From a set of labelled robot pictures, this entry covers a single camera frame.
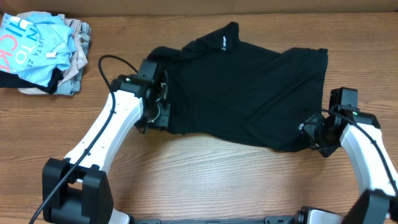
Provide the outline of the black t-shirt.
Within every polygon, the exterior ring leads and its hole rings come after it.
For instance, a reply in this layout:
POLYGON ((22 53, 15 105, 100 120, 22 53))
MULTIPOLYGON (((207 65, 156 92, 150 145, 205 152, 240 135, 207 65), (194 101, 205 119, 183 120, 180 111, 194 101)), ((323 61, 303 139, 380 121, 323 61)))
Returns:
POLYGON ((309 146, 299 126, 322 108, 327 49, 274 52, 240 40, 231 22, 180 50, 157 47, 148 58, 168 75, 168 132, 284 152, 309 146))

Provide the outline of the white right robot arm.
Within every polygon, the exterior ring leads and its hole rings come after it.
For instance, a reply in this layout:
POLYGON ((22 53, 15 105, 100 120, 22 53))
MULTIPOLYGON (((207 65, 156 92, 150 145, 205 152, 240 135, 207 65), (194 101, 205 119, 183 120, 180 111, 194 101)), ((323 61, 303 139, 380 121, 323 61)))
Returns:
POLYGON ((350 211, 341 216, 319 208, 302 207, 291 223, 384 223, 397 221, 397 171, 382 141, 374 114, 358 108, 358 91, 337 88, 330 93, 327 117, 315 113, 299 129, 310 149, 329 157, 339 147, 349 156, 360 192, 350 211))

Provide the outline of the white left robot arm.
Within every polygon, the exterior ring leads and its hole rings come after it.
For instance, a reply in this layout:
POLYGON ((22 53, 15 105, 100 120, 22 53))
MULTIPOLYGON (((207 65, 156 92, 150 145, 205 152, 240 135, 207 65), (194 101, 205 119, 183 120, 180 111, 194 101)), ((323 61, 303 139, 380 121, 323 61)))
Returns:
POLYGON ((148 59, 132 75, 107 82, 106 104, 84 138, 63 159, 50 158, 42 171, 43 203, 34 217, 48 223, 134 223, 114 207, 109 170, 128 132, 169 126, 169 76, 148 59))

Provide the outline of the black garment in pile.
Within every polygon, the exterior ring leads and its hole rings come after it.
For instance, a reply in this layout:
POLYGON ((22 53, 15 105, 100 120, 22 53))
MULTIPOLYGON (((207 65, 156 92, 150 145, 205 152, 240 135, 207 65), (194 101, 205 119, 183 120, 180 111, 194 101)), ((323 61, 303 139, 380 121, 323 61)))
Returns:
POLYGON ((38 88, 45 93, 53 94, 57 90, 58 82, 63 79, 62 71, 55 68, 52 72, 48 86, 40 86, 23 79, 17 75, 1 71, 1 88, 38 88))

